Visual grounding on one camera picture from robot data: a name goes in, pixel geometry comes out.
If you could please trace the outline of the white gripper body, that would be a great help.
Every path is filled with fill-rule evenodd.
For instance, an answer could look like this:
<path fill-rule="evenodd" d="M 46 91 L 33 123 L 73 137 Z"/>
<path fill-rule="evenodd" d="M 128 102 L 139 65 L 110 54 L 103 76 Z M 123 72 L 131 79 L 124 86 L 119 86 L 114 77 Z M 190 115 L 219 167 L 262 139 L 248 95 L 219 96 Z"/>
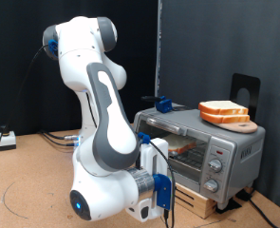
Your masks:
<path fill-rule="evenodd" d="M 169 178 L 167 176 L 168 142 L 155 138 L 140 146 L 140 167 L 128 172 L 139 189 L 139 199 L 126 212 L 138 221 L 160 217 L 169 209 Z"/>

